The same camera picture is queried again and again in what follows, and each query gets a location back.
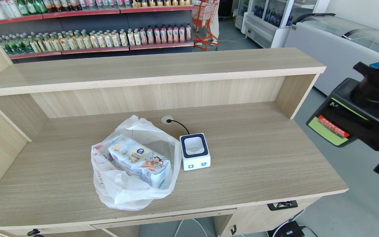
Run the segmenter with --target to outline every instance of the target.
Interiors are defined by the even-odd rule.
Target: black drawer handle
[[[278,202],[277,205],[269,203],[269,204],[267,204],[267,206],[269,207],[269,209],[271,211],[277,211],[277,210],[283,210],[283,209],[298,207],[298,203],[295,200],[293,200],[293,201],[281,201],[281,202]]]
[[[233,225],[234,229],[230,229],[230,233],[234,235],[236,233],[236,225]]]

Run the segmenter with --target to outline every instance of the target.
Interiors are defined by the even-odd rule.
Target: white scanner box
[[[210,167],[210,152],[204,133],[180,136],[184,171]]]

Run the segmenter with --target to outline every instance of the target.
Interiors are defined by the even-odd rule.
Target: white wall
[[[327,12],[379,28],[379,0],[331,0]]]

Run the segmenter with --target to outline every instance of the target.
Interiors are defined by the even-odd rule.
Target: red shelf edge
[[[20,22],[20,21],[33,21],[33,20],[40,20],[42,19],[42,15],[26,15],[22,17],[17,17],[17,18],[8,18],[8,19],[3,19],[0,20],[0,24],[5,24],[5,23],[12,23],[12,22]]]
[[[120,9],[121,13],[138,13],[138,12],[167,12],[167,11],[187,11],[193,10],[194,5],[185,6],[156,6],[156,7],[141,7],[141,8],[125,8]]]
[[[36,58],[36,57],[45,57],[45,56],[54,56],[54,55],[61,55],[61,52],[57,51],[57,52],[9,55],[9,58],[11,60],[16,60],[16,59]]]
[[[194,42],[189,41],[189,42],[166,43],[166,44],[134,45],[134,46],[130,46],[130,50],[151,49],[151,48],[176,48],[176,47],[188,47],[188,46],[194,46]]]
[[[99,53],[99,52],[113,52],[113,51],[129,51],[128,47],[115,47],[115,48],[86,48],[61,51],[61,54],[83,54],[83,53]]]
[[[70,17],[77,15],[105,15],[105,14],[119,14],[119,9],[110,9],[110,10],[92,10],[92,11],[71,11],[71,12],[55,12],[55,13],[45,13],[43,14],[44,19],[49,18],[59,18],[59,17]]]

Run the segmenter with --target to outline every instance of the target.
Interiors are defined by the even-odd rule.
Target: counter top
[[[0,96],[305,75],[324,70],[325,66],[296,48],[54,60],[14,64],[4,69],[0,72]]]
[[[204,132],[210,168],[181,169],[174,191],[143,210],[109,209],[93,185],[90,147],[137,114],[163,125],[172,115]],[[0,181],[0,226],[97,224],[333,195],[348,189],[293,120],[274,102],[50,119]]]

